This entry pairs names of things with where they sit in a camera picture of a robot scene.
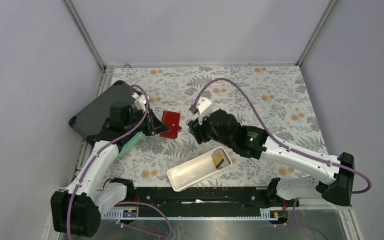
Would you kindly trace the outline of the red card holder wallet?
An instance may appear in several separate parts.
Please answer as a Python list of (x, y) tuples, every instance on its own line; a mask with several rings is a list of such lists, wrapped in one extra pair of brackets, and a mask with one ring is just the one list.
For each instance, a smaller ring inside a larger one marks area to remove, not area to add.
[(169, 131), (161, 133), (159, 136), (167, 139), (176, 139), (182, 130), (180, 126), (181, 113), (164, 110), (162, 114), (162, 122), (169, 127)]

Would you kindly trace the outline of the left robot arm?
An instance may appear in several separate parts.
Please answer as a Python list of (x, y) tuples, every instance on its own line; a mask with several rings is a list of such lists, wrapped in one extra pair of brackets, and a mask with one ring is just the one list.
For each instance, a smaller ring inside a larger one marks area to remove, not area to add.
[(103, 190), (99, 190), (100, 182), (118, 155), (137, 143), (138, 133), (153, 136), (170, 130), (148, 105), (134, 108), (125, 102), (114, 102), (80, 173), (64, 191), (56, 191), (51, 196), (54, 230), (91, 238), (102, 216), (112, 207), (119, 202), (124, 206), (135, 204), (137, 197), (132, 180), (114, 178)]

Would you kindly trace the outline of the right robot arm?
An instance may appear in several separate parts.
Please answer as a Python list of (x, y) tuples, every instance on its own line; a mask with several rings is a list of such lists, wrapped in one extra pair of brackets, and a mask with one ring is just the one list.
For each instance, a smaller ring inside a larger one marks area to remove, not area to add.
[(198, 144), (211, 140), (230, 148), (244, 158), (277, 162), (306, 173), (305, 177), (273, 178), (267, 188), (267, 201), (273, 206), (285, 200), (321, 197), (338, 206), (351, 204), (354, 183), (354, 156), (343, 152), (327, 155), (300, 146), (277, 143), (266, 130), (242, 125), (224, 110), (187, 123)]

